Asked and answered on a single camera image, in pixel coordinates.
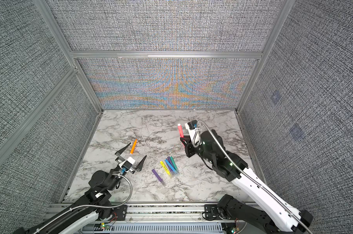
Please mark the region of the orange highlighter pen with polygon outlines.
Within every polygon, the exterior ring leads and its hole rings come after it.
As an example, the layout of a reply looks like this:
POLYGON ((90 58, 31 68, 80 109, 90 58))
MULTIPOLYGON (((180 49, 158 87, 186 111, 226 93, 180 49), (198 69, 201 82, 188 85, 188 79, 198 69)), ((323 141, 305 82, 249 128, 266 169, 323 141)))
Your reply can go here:
POLYGON ((134 154, 134 151, 135 151, 135 148, 136 148, 137 142, 138 142, 138 140, 137 140, 137 139, 135 139, 135 141, 134 141, 134 143, 133 143, 133 145, 132 145, 132 148, 131 148, 130 154, 134 154))

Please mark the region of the pink highlighter pen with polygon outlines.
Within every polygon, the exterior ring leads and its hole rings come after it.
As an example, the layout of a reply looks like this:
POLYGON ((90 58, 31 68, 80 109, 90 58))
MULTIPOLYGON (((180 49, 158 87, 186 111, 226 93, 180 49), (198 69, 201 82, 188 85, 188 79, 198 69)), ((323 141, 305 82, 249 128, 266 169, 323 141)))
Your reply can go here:
POLYGON ((179 136, 184 137, 182 125, 178 124, 177 127, 178 127, 179 136))

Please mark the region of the blue highlighter pen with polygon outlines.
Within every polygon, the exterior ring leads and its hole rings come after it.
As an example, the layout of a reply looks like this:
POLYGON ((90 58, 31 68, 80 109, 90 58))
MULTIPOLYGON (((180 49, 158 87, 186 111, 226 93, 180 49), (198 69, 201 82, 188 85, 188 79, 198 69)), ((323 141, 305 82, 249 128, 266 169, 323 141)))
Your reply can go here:
POLYGON ((166 164, 168 165, 168 167, 170 168, 170 170, 174 173, 177 174, 177 171, 175 170, 175 168, 171 165, 171 163, 166 159, 165 160, 166 164))

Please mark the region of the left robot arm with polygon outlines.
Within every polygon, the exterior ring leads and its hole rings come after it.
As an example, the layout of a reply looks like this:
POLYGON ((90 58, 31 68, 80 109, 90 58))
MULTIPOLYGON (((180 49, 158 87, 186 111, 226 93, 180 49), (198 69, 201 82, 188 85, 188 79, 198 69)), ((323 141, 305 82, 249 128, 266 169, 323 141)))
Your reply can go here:
POLYGON ((133 194, 133 185, 126 177, 126 174, 140 172, 147 158, 147 156, 144 156, 139 163, 136 163, 131 157, 124 159, 121 154, 129 146, 128 144, 115 153, 117 156, 116 162, 118 163, 116 168, 111 169, 108 173, 103 170, 98 170, 92 175, 89 181, 90 189, 76 202, 47 221, 29 229, 23 227, 18 228, 14 233, 71 234, 97 219, 109 218, 117 208, 125 206, 133 194), (118 205, 112 205, 110 202, 110 198, 112 197, 110 192, 118 189, 123 180, 129 185, 129 195, 118 205))

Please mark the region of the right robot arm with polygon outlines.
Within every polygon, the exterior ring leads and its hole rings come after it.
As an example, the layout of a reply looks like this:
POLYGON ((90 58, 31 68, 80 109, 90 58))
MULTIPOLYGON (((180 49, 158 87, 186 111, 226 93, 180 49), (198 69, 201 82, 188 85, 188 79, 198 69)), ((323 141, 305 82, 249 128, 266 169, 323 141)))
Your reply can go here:
POLYGON ((240 156, 225 149, 215 130, 201 134, 192 130, 188 135, 180 130, 179 135, 188 158, 197 155, 205 164, 210 163, 210 170, 244 191, 259 206, 254 208, 224 195, 217 204, 220 218, 237 218, 266 234, 311 232, 312 214, 298 210, 272 191, 240 156))

